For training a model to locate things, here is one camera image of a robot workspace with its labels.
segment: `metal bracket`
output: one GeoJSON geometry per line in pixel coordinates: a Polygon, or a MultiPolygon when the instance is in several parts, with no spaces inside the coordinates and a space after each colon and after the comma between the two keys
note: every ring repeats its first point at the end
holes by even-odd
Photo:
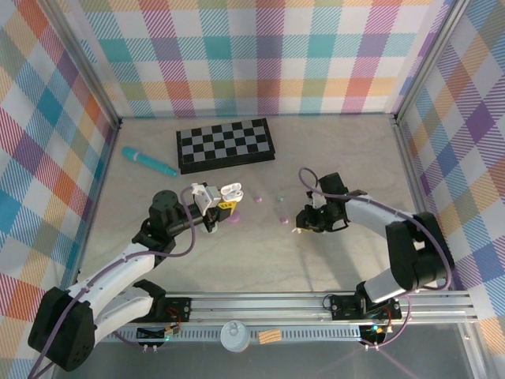
{"type": "MultiPolygon", "coordinates": [[[[377,332],[376,330],[373,330],[370,325],[360,326],[360,334],[362,340],[366,340],[370,343],[380,344],[386,339],[386,331],[377,332]]],[[[365,346],[368,345],[362,341],[360,343],[365,346]]]]}
{"type": "MultiPolygon", "coordinates": [[[[170,338],[170,343],[180,342],[220,342],[220,334],[222,325],[220,326],[200,326],[200,325],[184,325],[184,328],[178,334],[170,338]]],[[[149,331],[163,330],[163,326],[124,326],[118,330],[118,333],[123,338],[129,341],[138,342],[144,346],[160,346],[165,343],[163,338],[155,338],[146,336],[139,332],[138,329],[147,329],[149,331]]],[[[339,342],[359,342],[361,339],[359,325],[302,325],[302,326],[279,326],[282,340],[279,343],[296,343],[296,342],[314,342],[314,341],[339,341],[339,342]]],[[[251,344],[259,344],[260,332],[265,330],[264,326],[248,326],[250,332],[251,344]]],[[[101,342],[113,343],[119,342],[119,339],[110,334],[101,342]]]]}
{"type": "Polygon", "coordinates": [[[330,300],[331,319],[333,321],[343,320],[387,320],[391,314],[392,320],[402,319],[400,303],[393,298],[385,304],[377,306],[375,309],[362,313],[357,307],[354,295],[331,295],[330,300]]]}
{"type": "Polygon", "coordinates": [[[161,315],[148,314],[132,322],[139,324],[154,322],[162,325],[178,321],[189,322],[189,317],[191,316],[191,301],[191,298],[165,298],[163,305],[164,312],[162,312],[161,315]]]}
{"type": "Polygon", "coordinates": [[[181,316],[181,322],[188,322],[191,316],[191,298],[165,298],[166,309],[173,308],[181,316]]]}
{"type": "MultiPolygon", "coordinates": [[[[372,325],[370,317],[332,320],[331,313],[323,308],[324,298],[330,295],[354,296],[353,292],[283,292],[283,293],[184,293],[166,294],[167,299],[184,301],[190,298],[191,314],[185,328],[194,326],[220,326],[230,320],[239,320],[249,326],[290,325],[372,325]]],[[[410,324],[445,324],[477,322],[477,315],[466,291],[421,291],[410,295],[413,318],[410,324]]],[[[407,301],[399,299],[405,317],[407,301]]],[[[145,322],[132,321],[130,325],[145,326],[145,322]]],[[[149,321],[150,326],[164,325],[149,321]]],[[[393,325],[402,320],[393,318],[393,325]]]]}

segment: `chessboard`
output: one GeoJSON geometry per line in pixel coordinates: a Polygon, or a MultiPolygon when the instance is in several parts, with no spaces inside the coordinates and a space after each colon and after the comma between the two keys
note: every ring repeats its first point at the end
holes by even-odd
{"type": "Polygon", "coordinates": [[[181,174],[275,159],[266,118],[181,130],[177,150],[181,174]]]}

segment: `teal marker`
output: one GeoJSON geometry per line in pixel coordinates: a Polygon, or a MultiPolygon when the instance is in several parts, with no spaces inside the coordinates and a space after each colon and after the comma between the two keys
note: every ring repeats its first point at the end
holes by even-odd
{"type": "Polygon", "coordinates": [[[142,154],[140,151],[138,151],[136,148],[132,148],[130,146],[125,146],[122,149],[121,154],[126,159],[143,164],[143,165],[150,167],[153,170],[159,171],[165,175],[177,176],[176,170],[174,170],[168,164],[163,163],[163,162],[159,162],[158,160],[151,158],[150,156],[146,156],[145,154],[142,154]]]}

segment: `metal frame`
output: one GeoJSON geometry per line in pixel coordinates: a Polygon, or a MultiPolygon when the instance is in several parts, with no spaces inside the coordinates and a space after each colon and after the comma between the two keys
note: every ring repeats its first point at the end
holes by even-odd
{"type": "MultiPolygon", "coordinates": [[[[443,53],[458,21],[466,11],[472,0],[456,0],[453,2],[446,19],[440,28],[432,49],[429,51],[421,68],[413,80],[404,100],[398,110],[396,120],[392,120],[395,139],[405,168],[407,182],[417,212],[428,209],[426,198],[422,193],[422,186],[415,171],[413,156],[408,149],[402,125],[408,110],[414,105],[429,74],[443,53]]],[[[73,58],[78,70],[83,75],[109,121],[116,128],[110,143],[110,151],[106,159],[105,173],[99,183],[97,201],[91,210],[84,243],[78,253],[75,269],[71,275],[77,278],[77,270],[84,256],[88,235],[96,215],[96,205],[100,198],[103,183],[106,180],[110,159],[114,152],[121,118],[118,116],[107,93],[100,84],[99,78],[88,61],[82,46],[69,27],[65,15],[55,0],[39,0],[44,13],[54,26],[65,48],[73,58]]],[[[331,315],[322,307],[324,296],[330,294],[351,295],[350,292],[306,292],[306,293],[266,293],[266,294],[169,294],[170,297],[191,297],[192,316],[189,323],[185,323],[185,333],[174,341],[219,340],[219,330],[224,322],[232,319],[243,320],[251,328],[252,342],[257,342],[257,333],[265,326],[275,326],[282,329],[285,340],[353,340],[357,325],[370,325],[372,320],[332,321],[331,315]],[[329,331],[322,337],[319,330],[329,331]]],[[[457,323],[462,334],[462,340],[469,357],[470,366],[475,377],[498,377],[491,357],[482,345],[481,330],[477,323],[477,315],[469,294],[466,291],[438,291],[420,292],[412,294],[412,320],[410,324],[440,324],[457,323]]],[[[405,316],[406,302],[400,300],[402,313],[405,316]]],[[[133,338],[138,325],[128,324],[119,329],[124,337],[133,338]]],[[[108,336],[103,342],[117,342],[114,336],[108,336]]]]}
{"type": "Polygon", "coordinates": [[[101,106],[105,116],[109,122],[112,123],[114,128],[119,129],[121,118],[116,112],[109,96],[103,89],[99,77],[88,61],[79,40],[69,27],[65,14],[63,14],[55,0],[39,0],[39,4],[65,46],[65,49],[68,51],[77,70],[82,75],[93,96],[96,98],[96,101],[101,106]]]}
{"type": "Polygon", "coordinates": [[[472,0],[453,0],[451,8],[448,10],[445,20],[440,26],[440,30],[435,37],[435,42],[433,43],[431,50],[426,54],[419,71],[414,77],[412,84],[410,85],[410,88],[408,89],[405,98],[398,109],[397,120],[400,127],[404,122],[407,111],[417,100],[423,85],[428,80],[429,74],[439,61],[440,55],[442,55],[445,50],[456,25],[463,17],[463,14],[465,14],[466,8],[471,2],[472,0]]]}
{"type": "MultiPolygon", "coordinates": [[[[280,328],[289,342],[317,340],[357,341],[359,326],[372,325],[373,319],[333,321],[331,313],[323,308],[328,295],[353,295],[353,292],[284,292],[284,293],[177,293],[169,298],[191,298],[189,321],[183,325],[185,331],[174,337],[178,342],[219,341],[219,331],[230,320],[244,322],[253,338],[267,328],[280,328]]],[[[421,291],[411,296],[412,310],[409,324],[469,324],[477,322],[477,314],[466,291],[421,291]]],[[[393,320],[401,325],[408,306],[400,298],[402,320],[393,320]]],[[[130,323],[118,330],[123,337],[137,342],[137,327],[164,328],[166,323],[130,323]]],[[[108,336],[103,342],[119,342],[108,336]]]]}

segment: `yellow label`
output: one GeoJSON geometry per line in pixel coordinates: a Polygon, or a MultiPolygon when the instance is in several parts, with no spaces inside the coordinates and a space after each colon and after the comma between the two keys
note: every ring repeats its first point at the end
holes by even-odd
{"type": "Polygon", "coordinates": [[[221,209],[231,209],[231,215],[234,214],[235,207],[237,206],[236,201],[222,201],[218,204],[221,209]]]}

